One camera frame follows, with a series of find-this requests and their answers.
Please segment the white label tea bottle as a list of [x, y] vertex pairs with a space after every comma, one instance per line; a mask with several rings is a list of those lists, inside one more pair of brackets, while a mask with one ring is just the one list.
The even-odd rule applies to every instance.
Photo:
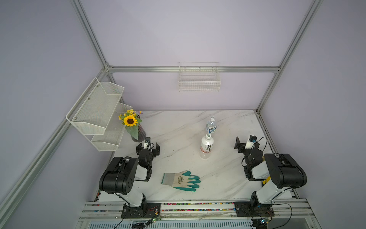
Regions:
[[202, 159], [208, 159], [211, 156], [212, 146], [214, 144], [213, 137], [211, 139], [206, 139], [206, 137], [202, 137], [201, 146], [200, 146], [200, 157]]

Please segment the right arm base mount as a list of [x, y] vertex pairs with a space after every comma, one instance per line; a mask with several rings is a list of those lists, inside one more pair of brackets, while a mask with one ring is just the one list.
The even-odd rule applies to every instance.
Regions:
[[248, 201], [238, 201], [234, 203], [237, 217], [273, 217], [272, 205], [252, 204]]

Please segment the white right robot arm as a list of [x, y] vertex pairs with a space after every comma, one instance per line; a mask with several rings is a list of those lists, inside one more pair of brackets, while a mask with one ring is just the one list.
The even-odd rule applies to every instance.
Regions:
[[265, 154], [259, 149], [259, 140], [251, 135], [246, 143], [235, 139], [234, 149], [243, 154], [242, 166], [249, 181], [266, 181], [262, 188], [254, 191], [249, 200], [250, 207], [270, 207], [282, 193], [297, 189], [307, 183], [307, 175], [289, 154]]

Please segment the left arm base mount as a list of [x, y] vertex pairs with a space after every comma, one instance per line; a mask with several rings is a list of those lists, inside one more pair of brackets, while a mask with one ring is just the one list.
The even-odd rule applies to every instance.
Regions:
[[157, 216], [161, 211], [161, 203], [145, 203], [140, 207], [130, 207], [123, 205], [121, 218], [123, 219], [150, 219]]

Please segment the clear small water bottle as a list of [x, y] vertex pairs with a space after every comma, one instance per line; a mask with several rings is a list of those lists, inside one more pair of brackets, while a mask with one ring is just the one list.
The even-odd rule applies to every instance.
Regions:
[[206, 131], [208, 134], [212, 134], [217, 130], [216, 117], [215, 121], [211, 121], [211, 119], [206, 123]]

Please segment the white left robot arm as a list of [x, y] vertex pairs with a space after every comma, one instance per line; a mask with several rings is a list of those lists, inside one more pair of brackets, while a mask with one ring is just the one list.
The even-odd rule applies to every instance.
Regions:
[[140, 143], [136, 147], [137, 158], [114, 157], [99, 180], [99, 190], [116, 194], [128, 207], [144, 207], [146, 197], [133, 188], [135, 181], [147, 182], [152, 175], [152, 162], [160, 155], [160, 146], [152, 143]]

